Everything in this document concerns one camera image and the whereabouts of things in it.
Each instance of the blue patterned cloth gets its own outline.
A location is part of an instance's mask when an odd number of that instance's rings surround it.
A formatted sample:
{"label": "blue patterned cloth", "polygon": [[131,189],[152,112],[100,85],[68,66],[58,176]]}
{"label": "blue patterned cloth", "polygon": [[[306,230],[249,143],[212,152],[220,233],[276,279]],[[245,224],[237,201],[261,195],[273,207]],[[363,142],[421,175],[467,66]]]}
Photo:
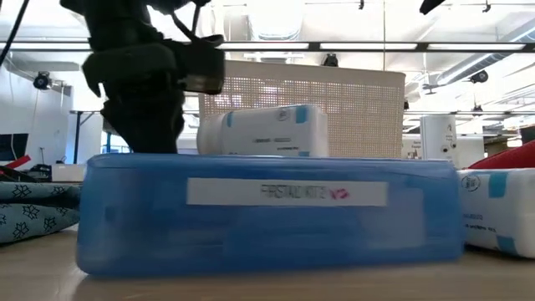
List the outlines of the blue patterned cloth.
{"label": "blue patterned cloth", "polygon": [[76,186],[0,182],[0,243],[43,236],[79,222]]}

